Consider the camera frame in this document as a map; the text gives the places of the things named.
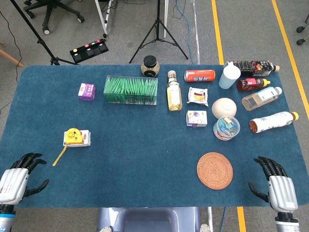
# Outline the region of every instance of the yellow floor line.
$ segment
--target yellow floor line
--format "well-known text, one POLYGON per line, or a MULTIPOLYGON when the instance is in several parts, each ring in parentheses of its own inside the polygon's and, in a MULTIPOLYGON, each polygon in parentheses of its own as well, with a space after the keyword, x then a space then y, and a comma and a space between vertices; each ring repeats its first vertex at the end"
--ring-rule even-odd
POLYGON ((213 21, 214 21, 214 30, 216 33, 216 40, 217 40, 217 47, 218 47, 219 64, 223 65, 224 59, 223 59, 223 51, 222 51, 222 45, 221 45, 216 0, 211 0, 211 4, 212 4, 212 14, 213 14, 213 21))
MULTIPOLYGON (((223 65, 224 58, 223 58, 223 51, 222 51, 222 45, 221 45, 221 36, 220 36, 220 29, 219 29, 219 20, 218 20, 218 14, 217 14, 216 0, 211 0, 211 4, 212 4, 214 29, 216 33, 216 40, 217 40, 217 47, 218 47, 219 64, 223 65)), ((237 207, 237 213, 238 213, 239 231, 246 232, 246 223, 245 223, 245 215, 243 212, 243 207, 237 207)))
POLYGON ((243 207, 237 207, 237 214, 238 214, 239 231, 246 232, 246 222, 243 207))
POLYGON ((298 86, 298 89, 299 89, 299 92, 300 92, 300 96, 301 96, 301 99, 303 100, 303 104, 304 104, 304 107, 305 107, 305 110, 306 110, 306 113, 307 113, 307 118, 309 119, 309 104, 308 104, 308 100, 307 100, 307 97, 306 97, 306 94, 305 94, 305 91, 304 91, 303 83, 301 82, 301 79, 300 79, 300 76, 299 76, 299 72, 298 72, 298 69, 297 69, 297 66, 296 66, 296 62, 295 62, 295 59, 294 59, 294 56, 293 56, 293 53, 292 53, 292 50, 291 50, 291 47, 290 47, 288 37, 287 37, 285 29, 284 29, 284 25, 283 25, 283 22, 282 22, 282 19, 281 19, 281 16, 280 16, 280 13, 279 13, 279 10, 278 10, 278 7, 277 7, 276 0, 271 0, 271 1, 272 1, 272 5, 274 6, 274 10, 275 10, 276 17, 277 17, 277 20, 278 20, 278 23, 279 23, 281 34, 283 36, 285 47, 286 47, 286 50, 287 50, 289 58, 290 58, 290 62, 291 62, 292 68, 293 68, 293 72, 294 72, 294 76, 295 76, 297 86, 298 86))

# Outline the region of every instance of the red soda can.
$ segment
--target red soda can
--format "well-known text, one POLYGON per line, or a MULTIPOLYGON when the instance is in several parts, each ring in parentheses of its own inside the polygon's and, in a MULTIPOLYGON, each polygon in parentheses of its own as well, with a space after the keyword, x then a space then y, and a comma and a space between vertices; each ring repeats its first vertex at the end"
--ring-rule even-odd
POLYGON ((187 70, 184 73, 186 82, 214 81, 215 78, 216 72, 214 70, 187 70))

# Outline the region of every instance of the bottle cap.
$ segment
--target bottle cap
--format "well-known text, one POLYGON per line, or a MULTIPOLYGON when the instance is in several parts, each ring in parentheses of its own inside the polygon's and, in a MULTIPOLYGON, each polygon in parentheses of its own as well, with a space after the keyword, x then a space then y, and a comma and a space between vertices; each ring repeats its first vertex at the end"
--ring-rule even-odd
POLYGON ((263 81, 264 81, 263 87, 265 87, 265 86, 267 86, 267 85, 270 84, 270 81, 268 81, 268 80, 266 80, 266 79, 263 79, 263 81))
POLYGON ((280 87, 275 87, 275 89, 279 92, 278 95, 282 94, 282 88, 280 88, 280 87))
POLYGON ((299 115, 297 112, 291 112, 291 114, 295 116, 295 121, 299 119, 299 115))
POLYGON ((147 68, 153 68, 156 65, 156 58, 154 56, 146 56, 144 58, 144 65, 147 68))
POLYGON ((274 72, 278 72, 280 70, 280 66, 279 65, 274 65, 274 72))
POLYGON ((176 72, 174 70, 171 70, 168 72, 168 77, 169 78, 176 78, 176 72))

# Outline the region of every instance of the tripod stand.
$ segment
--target tripod stand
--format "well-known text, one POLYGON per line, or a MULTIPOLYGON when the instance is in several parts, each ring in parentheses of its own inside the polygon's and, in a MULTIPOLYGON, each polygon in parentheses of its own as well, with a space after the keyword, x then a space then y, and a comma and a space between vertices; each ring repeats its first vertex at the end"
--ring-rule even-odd
POLYGON ((38 44, 41 44, 45 50, 47 51, 47 53, 50 55, 51 59, 50 59, 50 65, 60 65, 59 61, 68 63, 68 64, 75 64, 73 62, 67 61, 65 59, 60 59, 58 57, 55 57, 53 55, 53 53, 51 52, 51 50, 49 50, 48 46, 46 45, 45 41, 41 38, 41 36, 38 34, 38 32, 35 30, 35 28, 33 27, 33 25, 30 23, 30 21, 27 19, 27 17, 25 16, 25 14, 22 12, 22 10, 19 8, 19 6, 17 5, 17 3, 14 0, 10 0, 11 3, 14 5, 14 7, 17 9, 17 11, 19 12, 19 14, 22 16, 22 18, 24 19, 24 21, 28 24, 28 26, 30 27, 30 29, 33 31, 33 33, 35 34, 35 36, 38 38, 38 44))
POLYGON ((158 6, 157 6, 157 16, 156 16, 156 20, 154 22, 154 24, 152 25, 152 27, 150 28, 150 30, 148 31, 147 35, 145 36, 144 40, 141 42, 141 44, 139 45, 138 49, 136 50, 136 52, 134 53, 134 55, 132 56, 129 64, 132 62, 132 60, 134 59, 134 57, 136 56, 136 54, 138 53, 138 51, 140 49, 142 49, 143 47, 147 46, 148 44, 152 44, 156 41, 160 41, 160 42, 166 42, 169 43, 171 45, 174 45, 176 47, 179 47, 179 49, 181 50, 181 52, 183 53, 183 55, 186 57, 186 59, 188 59, 187 55, 184 53, 184 51, 182 50, 182 48, 179 46, 179 44, 177 43, 177 41, 174 39, 174 37, 171 35, 171 33, 169 32, 169 30, 164 26, 164 24, 162 23, 162 20, 160 19, 160 0, 158 0, 158 6), (166 40, 162 40, 159 38, 159 26, 160 24, 163 26, 163 28, 166 30, 166 32, 169 34, 169 36, 172 38, 172 40, 174 41, 169 42, 166 40), (150 32, 153 30, 153 28, 155 27, 155 34, 156 34, 156 38, 146 44, 144 44, 145 40, 147 39, 147 37, 149 36, 150 32))

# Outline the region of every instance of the white bowl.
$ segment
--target white bowl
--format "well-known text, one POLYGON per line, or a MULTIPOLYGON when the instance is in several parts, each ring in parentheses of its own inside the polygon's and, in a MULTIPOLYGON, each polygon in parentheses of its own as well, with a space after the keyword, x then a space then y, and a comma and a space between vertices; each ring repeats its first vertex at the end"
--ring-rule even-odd
POLYGON ((237 107, 233 100, 229 98, 220 98, 213 103, 211 110, 213 115, 219 119, 222 116, 234 117, 237 107))

